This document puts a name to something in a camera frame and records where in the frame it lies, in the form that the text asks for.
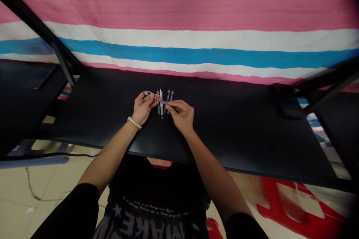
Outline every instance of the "fabric sheet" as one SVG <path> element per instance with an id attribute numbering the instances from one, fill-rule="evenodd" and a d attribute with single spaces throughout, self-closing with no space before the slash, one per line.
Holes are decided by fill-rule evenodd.
<path id="1" fill-rule="evenodd" d="M 293 84 L 359 54 L 354 0 L 24 1 L 94 67 Z M 0 57 L 57 62 L 2 3 Z"/>

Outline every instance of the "person's right hand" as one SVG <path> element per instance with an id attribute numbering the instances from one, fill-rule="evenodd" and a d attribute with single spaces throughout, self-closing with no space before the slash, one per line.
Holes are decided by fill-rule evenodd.
<path id="1" fill-rule="evenodd" d="M 186 136 L 193 132 L 193 116 L 194 108 L 182 100 L 170 101 L 166 105 L 166 109 L 171 113 L 173 122 L 178 130 Z"/>

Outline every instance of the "black desk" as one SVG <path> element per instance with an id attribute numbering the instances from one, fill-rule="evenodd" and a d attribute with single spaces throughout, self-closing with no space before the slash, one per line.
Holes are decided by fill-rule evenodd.
<path id="1" fill-rule="evenodd" d="M 137 95 L 157 88 L 174 89 L 195 108 L 195 130 L 226 169 L 316 185 L 336 180 L 307 120 L 279 117 L 266 85 L 87 68 L 49 139 L 102 148 L 132 115 Z M 129 152 L 193 161 L 171 117 L 159 119 L 156 109 Z"/>
<path id="2" fill-rule="evenodd" d="M 315 101 L 321 92 L 312 92 L 308 101 Z M 359 94 L 341 92 L 322 104 L 315 114 L 348 172 L 359 180 Z"/>
<path id="3" fill-rule="evenodd" d="M 55 70 L 38 90 L 24 87 L 42 65 L 49 64 L 0 60 L 1 155 L 32 134 L 67 83 L 61 67 L 52 65 Z"/>

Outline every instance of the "sleeve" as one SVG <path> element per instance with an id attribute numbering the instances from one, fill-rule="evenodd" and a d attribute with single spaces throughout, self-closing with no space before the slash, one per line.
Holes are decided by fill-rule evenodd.
<path id="1" fill-rule="evenodd" d="M 77 185 L 31 238 L 89 238 L 96 228 L 98 199 L 96 186 Z"/>
<path id="2" fill-rule="evenodd" d="M 227 239 L 255 238 L 268 239 L 261 226 L 250 215 L 235 213 L 227 220 L 225 225 Z"/>

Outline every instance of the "pearl bracelet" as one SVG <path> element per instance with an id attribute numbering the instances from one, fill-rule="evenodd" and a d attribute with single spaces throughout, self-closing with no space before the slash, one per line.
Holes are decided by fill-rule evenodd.
<path id="1" fill-rule="evenodd" d="M 142 129 L 142 126 L 139 125 L 136 121 L 134 121 L 131 117 L 128 117 L 127 121 L 131 122 L 134 126 L 136 126 L 138 130 Z"/>

